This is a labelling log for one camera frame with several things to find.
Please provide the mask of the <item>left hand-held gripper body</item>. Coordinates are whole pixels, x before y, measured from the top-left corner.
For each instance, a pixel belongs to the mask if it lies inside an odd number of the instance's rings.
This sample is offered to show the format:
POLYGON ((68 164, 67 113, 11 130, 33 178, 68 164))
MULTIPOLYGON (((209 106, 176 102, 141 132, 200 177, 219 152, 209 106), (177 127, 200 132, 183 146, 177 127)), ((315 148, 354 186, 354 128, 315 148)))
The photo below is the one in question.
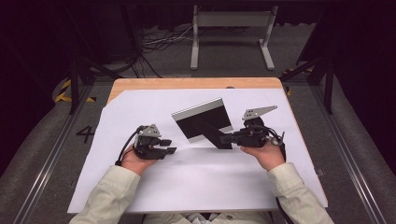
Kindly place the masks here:
POLYGON ((134 153, 142 160, 163 160, 170 154, 169 148, 156 148, 163 143, 161 133, 155 124, 139 126, 134 141, 134 153))

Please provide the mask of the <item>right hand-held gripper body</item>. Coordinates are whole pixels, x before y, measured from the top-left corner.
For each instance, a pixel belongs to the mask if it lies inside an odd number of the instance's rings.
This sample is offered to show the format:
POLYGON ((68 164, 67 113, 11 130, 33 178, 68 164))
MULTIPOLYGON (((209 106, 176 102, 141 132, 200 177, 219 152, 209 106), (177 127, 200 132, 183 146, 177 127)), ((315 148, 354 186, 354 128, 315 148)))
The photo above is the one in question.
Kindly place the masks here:
POLYGON ((266 127, 262 115, 277 109, 276 105, 247 109, 242 121, 244 128, 239 131, 240 138, 237 140, 239 146, 263 147, 269 141, 274 146, 284 144, 284 133, 278 135, 272 128, 266 127))

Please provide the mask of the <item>person's left hand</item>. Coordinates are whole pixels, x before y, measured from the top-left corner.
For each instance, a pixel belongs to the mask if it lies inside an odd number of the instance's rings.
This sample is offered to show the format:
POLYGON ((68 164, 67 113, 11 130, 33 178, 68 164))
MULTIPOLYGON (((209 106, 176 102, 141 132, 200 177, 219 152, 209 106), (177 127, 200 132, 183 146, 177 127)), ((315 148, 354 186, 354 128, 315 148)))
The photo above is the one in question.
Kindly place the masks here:
POLYGON ((134 153, 134 147, 130 146, 122 155, 121 166, 128 169, 137 175, 142 175, 151 165, 157 160, 143 160, 137 157, 134 153))

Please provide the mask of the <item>person's right hand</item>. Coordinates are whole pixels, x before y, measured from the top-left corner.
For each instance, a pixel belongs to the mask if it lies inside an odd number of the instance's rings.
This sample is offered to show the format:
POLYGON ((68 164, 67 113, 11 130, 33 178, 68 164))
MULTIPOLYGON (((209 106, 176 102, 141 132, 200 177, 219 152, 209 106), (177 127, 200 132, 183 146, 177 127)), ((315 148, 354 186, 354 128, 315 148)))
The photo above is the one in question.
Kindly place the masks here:
POLYGON ((286 162, 280 147, 274 146, 270 142, 265 143, 263 147, 240 147, 240 149, 253 156, 267 172, 286 162))

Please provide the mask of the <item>white table sheet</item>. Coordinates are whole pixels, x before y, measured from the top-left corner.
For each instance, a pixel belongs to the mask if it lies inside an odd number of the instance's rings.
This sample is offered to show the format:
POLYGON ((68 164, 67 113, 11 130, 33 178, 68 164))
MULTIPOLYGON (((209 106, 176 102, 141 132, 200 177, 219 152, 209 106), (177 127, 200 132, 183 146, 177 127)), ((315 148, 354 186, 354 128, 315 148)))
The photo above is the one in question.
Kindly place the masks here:
POLYGON ((183 89, 123 91, 102 110, 92 147, 83 165, 68 211, 78 213, 107 168, 115 163, 140 125, 157 125, 176 152, 150 166, 140 179, 131 213, 273 210, 276 199, 267 173, 238 147, 220 150, 203 139, 189 142, 173 113, 222 99, 234 129, 250 108, 271 107, 264 124, 284 135, 287 160, 321 204, 328 200, 281 89, 183 89))

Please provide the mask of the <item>wooden table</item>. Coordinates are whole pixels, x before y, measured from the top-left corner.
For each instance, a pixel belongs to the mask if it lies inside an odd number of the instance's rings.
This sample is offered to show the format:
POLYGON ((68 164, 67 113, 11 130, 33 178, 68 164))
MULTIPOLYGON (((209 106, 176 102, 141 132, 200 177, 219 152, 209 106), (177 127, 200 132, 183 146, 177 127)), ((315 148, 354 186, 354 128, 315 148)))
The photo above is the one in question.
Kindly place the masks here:
POLYGON ((123 91, 183 89, 281 89, 284 91, 281 82, 275 77, 123 78, 114 82, 107 103, 123 91))

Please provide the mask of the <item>black metal stand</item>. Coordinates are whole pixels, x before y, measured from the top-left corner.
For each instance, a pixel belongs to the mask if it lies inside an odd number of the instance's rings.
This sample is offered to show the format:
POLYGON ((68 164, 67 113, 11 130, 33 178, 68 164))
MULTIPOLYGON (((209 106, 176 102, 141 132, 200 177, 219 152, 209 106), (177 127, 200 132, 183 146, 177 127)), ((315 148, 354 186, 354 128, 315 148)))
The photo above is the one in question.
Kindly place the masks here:
POLYGON ((84 58, 78 56, 71 62, 71 71, 70 71, 70 79, 71 79, 71 99, 72 105, 69 114, 73 115, 80 103, 82 102, 79 90, 78 90, 78 82, 81 80, 85 86, 92 86, 95 82, 94 73, 91 68, 95 68, 99 72, 103 73, 105 76, 112 77, 114 79, 121 78, 117 73, 105 68, 101 64, 95 63, 94 61, 89 60, 88 58, 84 58))
POLYGON ((324 106, 329 114, 332 114, 332 86, 334 79, 334 71, 332 60, 330 58, 316 58, 312 61, 304 63, 297 66, 290 72, 282 74, 279 78, 281 82, 287 81, 297 75, 301 74, 303 71, 311 68, 312 72, 306 79, 307 83, 312 86, 317 86, 320 81, 325 78, 324 86, 324 106))

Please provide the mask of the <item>yellow black floor tape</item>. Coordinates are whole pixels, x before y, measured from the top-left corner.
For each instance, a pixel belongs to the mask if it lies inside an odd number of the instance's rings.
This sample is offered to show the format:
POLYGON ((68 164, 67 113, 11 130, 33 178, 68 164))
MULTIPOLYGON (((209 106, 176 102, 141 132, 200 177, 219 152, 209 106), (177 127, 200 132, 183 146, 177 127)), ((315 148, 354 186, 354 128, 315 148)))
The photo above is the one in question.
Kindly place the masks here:
MULTIPOLYGON (((62 85, 58 95, 55 97, 54 102, 72 102, 72 97, 65 95, 69 87, 71 87, 71 79, 67 78, 64 84, 62 85)), ((96 102, 96 97, 88 97, 86 102, 88 103, 96 102)))

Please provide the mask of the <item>grey metal stand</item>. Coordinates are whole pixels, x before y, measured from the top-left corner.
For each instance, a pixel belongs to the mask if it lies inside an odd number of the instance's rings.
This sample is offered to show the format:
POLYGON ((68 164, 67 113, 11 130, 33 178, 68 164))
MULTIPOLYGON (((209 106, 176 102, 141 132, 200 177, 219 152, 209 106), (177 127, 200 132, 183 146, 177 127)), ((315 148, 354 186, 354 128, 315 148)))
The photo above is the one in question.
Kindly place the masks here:
POLYGON ((275 65, 268 43, 275 25, 277 10, 278 6, 264 11, 201 11, 195 5, 192 17, 191 70, 198 69, 200 27, 263 27, 264 37, 258 41, 258 44, 267 69, 273 71, 275 65))

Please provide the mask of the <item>aluminium floor rail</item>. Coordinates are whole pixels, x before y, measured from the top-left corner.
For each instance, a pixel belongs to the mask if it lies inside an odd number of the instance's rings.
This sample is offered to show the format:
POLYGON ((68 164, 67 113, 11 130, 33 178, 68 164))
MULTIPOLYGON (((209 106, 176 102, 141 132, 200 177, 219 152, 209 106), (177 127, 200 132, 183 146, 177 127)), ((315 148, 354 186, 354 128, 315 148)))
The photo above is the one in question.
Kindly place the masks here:
POLYGON ((71 115, 68 115, 54 146, 52 147, 47 159, 35 178, 35 182, 26 196, 19 213, 14 218, 12 224, 27 224, 37 205, 45 187, 47 186, 53 170, 64 151, 65 142, 71 133, 72 127, 82 109, 85 101, 91 93, 93 85, 84 86, 78 96, 79 103, 71 115))
POLYGON ((328 126, 331 129, 332 136, 335 138, 337 143, 338 152, 340 154, 341 160, 346 167, 346 170, 351 178, 351 181, 358 192, 361 202, 373 224, 388 224, 385 220, 376 200, 371 192, 365 177, 363 176, 361 169, 356 163, 354 157, 351 154, 349 146, 345 137, 342 135, 340 128, 338 127, 333 115, 331 115, 325 104, 324 95, 321 93, 319 87, 310 88, 320 110, 323 114, 328 126))

